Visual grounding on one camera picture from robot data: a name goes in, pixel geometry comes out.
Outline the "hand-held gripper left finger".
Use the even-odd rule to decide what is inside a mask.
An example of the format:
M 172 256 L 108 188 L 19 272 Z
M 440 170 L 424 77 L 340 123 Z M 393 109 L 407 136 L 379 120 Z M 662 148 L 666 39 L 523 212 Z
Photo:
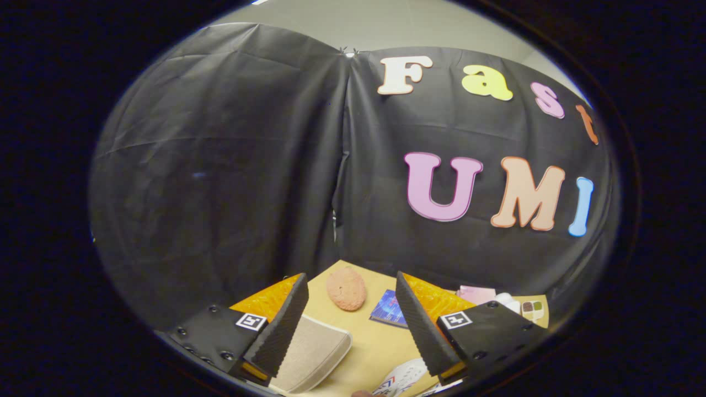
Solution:
M 165 332 L 165 339 L 232 377 L 267 387 L 277 376 L 307 306 L 299 273 L 231 306 L 209 305 Z

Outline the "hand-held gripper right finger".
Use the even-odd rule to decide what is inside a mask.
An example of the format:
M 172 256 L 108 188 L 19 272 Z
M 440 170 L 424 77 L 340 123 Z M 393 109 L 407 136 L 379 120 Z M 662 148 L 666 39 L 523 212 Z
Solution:
M 429 374 L 488 386 L 547 340 L 547 329 L 491 300 L 476 305 L 418 277 L 398 272 L 395 296 Z

